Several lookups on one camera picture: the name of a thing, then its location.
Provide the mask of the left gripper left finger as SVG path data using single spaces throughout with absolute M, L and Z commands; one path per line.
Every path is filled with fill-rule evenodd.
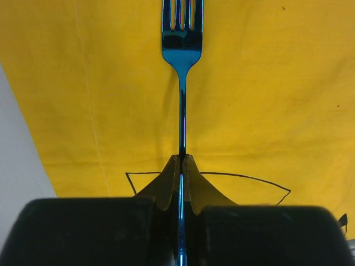
M 19 213 L 2 265 L 174 265 L 180 159 L 132 197 L 42 198 Z

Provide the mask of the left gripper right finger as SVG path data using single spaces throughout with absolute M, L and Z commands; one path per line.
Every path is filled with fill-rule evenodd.
M 339 223 L 317 206 L 242 206 L 194 158 L 181 164 L 182 265 L 353 265 Z

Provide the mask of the yellow Pikachu placemat cloth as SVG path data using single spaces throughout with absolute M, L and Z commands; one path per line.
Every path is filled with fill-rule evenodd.
M 1 235 L 42 197 L 126 197 L 179 150 L 161 1 L 1 2 Z M 205 1 L 187 152 L 239 204 L 354 238 L 354 2 Z

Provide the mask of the blue metal fork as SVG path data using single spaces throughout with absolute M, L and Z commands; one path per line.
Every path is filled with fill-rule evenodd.
M 196 1 L 196 21 L 191 22 L 191 1 L 162 2 L 161 49 L 164 60 L 176 71 L 179 81 L 179 159 L 186 155 L 186 84 L 187 74 L 202 54 L 204 2 Z

